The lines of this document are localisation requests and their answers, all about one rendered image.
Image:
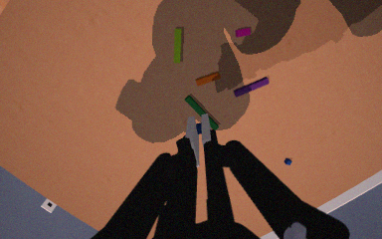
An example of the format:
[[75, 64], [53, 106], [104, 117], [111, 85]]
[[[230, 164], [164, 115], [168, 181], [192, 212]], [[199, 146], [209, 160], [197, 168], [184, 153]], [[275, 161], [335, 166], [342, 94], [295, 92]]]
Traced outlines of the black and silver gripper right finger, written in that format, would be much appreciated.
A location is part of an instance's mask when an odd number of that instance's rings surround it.
[[344, 223], [298, 198], [238, 140], [219, 144], [208, 114], [201, 121], [209, 239], [239, 239], [223, 167], [230, 167], [280, 239], [349, 239]]

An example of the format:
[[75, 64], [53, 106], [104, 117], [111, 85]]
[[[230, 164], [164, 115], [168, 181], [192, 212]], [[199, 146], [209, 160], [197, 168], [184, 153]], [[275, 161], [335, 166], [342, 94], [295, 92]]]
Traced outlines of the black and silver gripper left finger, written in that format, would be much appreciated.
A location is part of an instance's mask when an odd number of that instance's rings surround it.
[[188, 118], [186, 135], [176, 144], [178, 152], [158, 155], [91, 239], [146, 239], [157, 217], [153, 239], [182, 239], [184, 222], [196, 223], [199, 134], [195, 117]]

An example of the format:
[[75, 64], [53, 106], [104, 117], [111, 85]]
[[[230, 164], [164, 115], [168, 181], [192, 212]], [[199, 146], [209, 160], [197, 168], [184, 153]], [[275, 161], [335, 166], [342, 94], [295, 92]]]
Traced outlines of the small blue cube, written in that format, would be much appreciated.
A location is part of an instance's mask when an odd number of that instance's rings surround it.
[[292, 161], [289, 158], [286, 158], [284, 163], [287, 165], [290, 165], [292, 163]]
[[196, 123], [196, 128], [197, 128], [197, 132], [198, 134], [201, 134], [202, 133], [202, 123]]

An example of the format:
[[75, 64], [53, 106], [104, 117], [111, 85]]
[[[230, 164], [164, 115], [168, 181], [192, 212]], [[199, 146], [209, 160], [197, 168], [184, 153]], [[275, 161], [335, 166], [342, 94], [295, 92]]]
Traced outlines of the orange rod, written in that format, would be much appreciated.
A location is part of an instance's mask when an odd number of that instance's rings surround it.
[[207, 75], [205, 77], [196, 79], [196, 83], [197, 83], [197, 86], [201, 86], [201, 85], [204, 85], [204, 84], [207, 84], [207, 83], [219, 80], [219, 79], [221, 79], [220, 73], [216, 72], [216, 73]]

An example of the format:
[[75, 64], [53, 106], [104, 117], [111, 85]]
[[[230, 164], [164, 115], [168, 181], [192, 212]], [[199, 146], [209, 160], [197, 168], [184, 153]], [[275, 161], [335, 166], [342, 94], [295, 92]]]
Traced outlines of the dark purple rod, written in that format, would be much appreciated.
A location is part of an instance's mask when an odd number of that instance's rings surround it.
[[259, 80], [255, 81], [255, 82], [252, 82], [252, 83], [250, 83], [248, 85], [245, 85], [245, 86], [243, 86], [241, 88], [238, 88], [238, 89], [234, 90], [235, 97], [239, 97], [239, 96], [244, 95], [244, 94], [246, 94], [248, 92], [251, 92], [251, 91], [253, 91], [255, 89], [263, 87], [263, 86], [267, 85], [268, 83], [269, 83], [269, 79], [267, 77], [259, 79]]

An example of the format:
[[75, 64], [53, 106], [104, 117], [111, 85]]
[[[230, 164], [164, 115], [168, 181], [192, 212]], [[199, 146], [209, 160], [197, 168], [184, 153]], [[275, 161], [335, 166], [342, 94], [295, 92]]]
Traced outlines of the short magenta rod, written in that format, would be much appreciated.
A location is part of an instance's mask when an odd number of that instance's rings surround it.
[[243, 37], [243, 36], [248, 36], [248, 35], [251, 35], [250, 28], [236, 30], [236, 37]]

